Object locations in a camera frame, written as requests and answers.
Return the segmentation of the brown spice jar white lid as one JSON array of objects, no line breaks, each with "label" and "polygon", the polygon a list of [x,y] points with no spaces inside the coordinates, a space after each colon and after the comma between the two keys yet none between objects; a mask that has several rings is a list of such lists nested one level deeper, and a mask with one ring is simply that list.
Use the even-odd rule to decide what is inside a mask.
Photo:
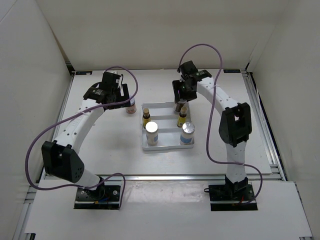
[{"label": "brown spice jar white lid", "polygon": [[180,102],[176,102],[175,106],[174,106],[174,110],[175,112],[179,113],[182,109],[182,107],[186,104],[186,101],[180,101]]}]

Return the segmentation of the yellow bottle tan cap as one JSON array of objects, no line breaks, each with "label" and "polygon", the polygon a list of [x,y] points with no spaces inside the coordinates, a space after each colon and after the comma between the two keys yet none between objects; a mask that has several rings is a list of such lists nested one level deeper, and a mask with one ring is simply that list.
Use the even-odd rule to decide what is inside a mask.
[{"label": "yellow bottle tan cap", "polygon": [[148,108],[144,108],[142,111],[142,126],[145,129],[147,123],[151,121],[151,115]]}]

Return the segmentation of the yellow bottle brown cap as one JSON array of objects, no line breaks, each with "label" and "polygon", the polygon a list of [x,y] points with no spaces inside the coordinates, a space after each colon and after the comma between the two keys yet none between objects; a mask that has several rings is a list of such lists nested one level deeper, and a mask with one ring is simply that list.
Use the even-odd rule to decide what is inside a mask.
[{"label": "yellow bottle brown cap", "polygon": [[186,122],[186,119],[187,119],[187,111],[188,111],[188,108],[183,106],[181,109],[180,109],[180,112],[179,112],[179,116],[178,116],[178,119],[177,119],[177,126],[179,128],[181,128],[183,126],[183,124]]}]

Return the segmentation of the white can beige label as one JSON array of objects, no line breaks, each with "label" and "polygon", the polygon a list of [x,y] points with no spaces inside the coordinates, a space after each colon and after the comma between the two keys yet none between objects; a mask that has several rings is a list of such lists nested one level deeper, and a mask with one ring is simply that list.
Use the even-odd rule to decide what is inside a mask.
[{"label": "white can beige label", "polygon": [[145,125],[147,144],[155,146],[158,144],[158,124],[154,121],[150,121]]}]

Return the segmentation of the white can blue label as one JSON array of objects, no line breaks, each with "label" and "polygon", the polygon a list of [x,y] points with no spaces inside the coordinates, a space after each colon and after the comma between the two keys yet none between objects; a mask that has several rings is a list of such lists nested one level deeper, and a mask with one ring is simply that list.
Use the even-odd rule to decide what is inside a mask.
[{"label": "white can blue label", "polygon": [[185,122],[180,133],[181,145],[192,145],[194,142],[195,125],[192,122]]}]

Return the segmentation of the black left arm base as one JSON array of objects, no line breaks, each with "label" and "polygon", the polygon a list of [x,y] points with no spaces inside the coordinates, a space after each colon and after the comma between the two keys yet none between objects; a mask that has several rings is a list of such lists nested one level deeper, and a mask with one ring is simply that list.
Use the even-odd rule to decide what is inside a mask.
[{"label": "black left arm base", "polygon": [[119,210],[122,190],[121,181],[105,182],[96,190],[78,188],[73,208],[75,210]]}]

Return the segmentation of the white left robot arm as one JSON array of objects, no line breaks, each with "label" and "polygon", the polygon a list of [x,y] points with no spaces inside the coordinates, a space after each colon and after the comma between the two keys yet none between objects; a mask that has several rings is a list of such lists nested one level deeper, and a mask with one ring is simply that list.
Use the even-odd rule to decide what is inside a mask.
[{"label": "white left robot arm", "polygon": [[130,106],[128,85],[123,75],[105,71],[100,82],[84,94],[79,116],[68,122],[63,131],[41,147],[45,172],[51,176],[85,187],[93,200],[100,200],[105,188],[99,176],[85,169],[79,157],[81,145],[97,119],[106,111]]}]

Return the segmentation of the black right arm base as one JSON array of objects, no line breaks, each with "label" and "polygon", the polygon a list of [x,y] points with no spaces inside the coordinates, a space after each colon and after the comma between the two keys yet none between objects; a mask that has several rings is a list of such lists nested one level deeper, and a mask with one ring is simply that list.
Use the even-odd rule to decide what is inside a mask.
[{"label": "black right arm base", "polygon": [[212,212],[258,210],[257,202],[255,200],[249,202],[255,196],[253,186],[251,184],[235,196],[230,196],[223,184],[209,185],[203,191],[209,194],[210,210]]}]

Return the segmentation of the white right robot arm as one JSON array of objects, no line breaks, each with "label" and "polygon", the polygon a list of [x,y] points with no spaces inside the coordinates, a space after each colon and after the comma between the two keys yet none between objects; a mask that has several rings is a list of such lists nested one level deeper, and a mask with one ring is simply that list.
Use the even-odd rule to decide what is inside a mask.
[{"label": "white right robot arm", "polygon": [[245,171],[245,148],[252,132],[251,108],[229,96],[214,82],[207,70],[199,71],[190,60],[178,67],[180,80],[172,82],[174,102],[184,104],[204,96],[220,114],[218,133],[226,145],[227,172],[224,193],[230,200],[238,199],[248,185]]}]

